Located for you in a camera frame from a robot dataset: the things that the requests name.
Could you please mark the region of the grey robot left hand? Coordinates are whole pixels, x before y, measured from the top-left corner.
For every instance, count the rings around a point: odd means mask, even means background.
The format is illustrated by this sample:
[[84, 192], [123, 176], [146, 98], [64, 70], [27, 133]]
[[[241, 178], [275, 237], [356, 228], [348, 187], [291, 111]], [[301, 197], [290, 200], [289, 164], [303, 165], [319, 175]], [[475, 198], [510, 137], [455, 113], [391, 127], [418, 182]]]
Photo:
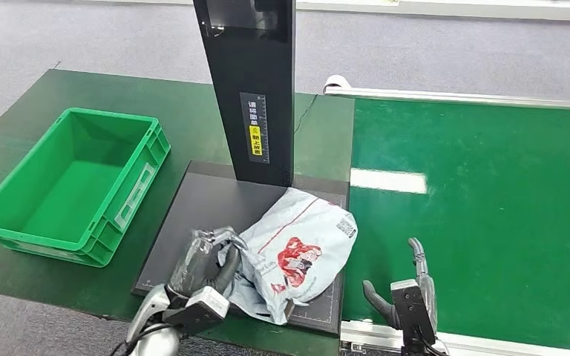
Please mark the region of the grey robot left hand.
[[205, 286], [223, 293], [248, 249], [246, 242], [230, 226], [193, 230], [191, 236], [191, 245], [174, 267], [168, 289], [182, 297], [190, 297]]

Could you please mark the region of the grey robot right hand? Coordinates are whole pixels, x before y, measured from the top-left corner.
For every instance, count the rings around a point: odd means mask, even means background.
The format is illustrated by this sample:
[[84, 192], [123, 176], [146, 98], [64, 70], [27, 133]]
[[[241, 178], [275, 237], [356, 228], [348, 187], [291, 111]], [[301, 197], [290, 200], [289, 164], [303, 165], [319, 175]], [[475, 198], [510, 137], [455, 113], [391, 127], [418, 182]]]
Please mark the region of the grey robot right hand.
[[363, 280], [364, 297], [391, 328], [433, 337], [438, 326], [435, 284], [421, 242], [415, 237], [407, 242], [413, 252], [416, 277], [390, 284], [391, 303], [376, 292], [369, 280]]

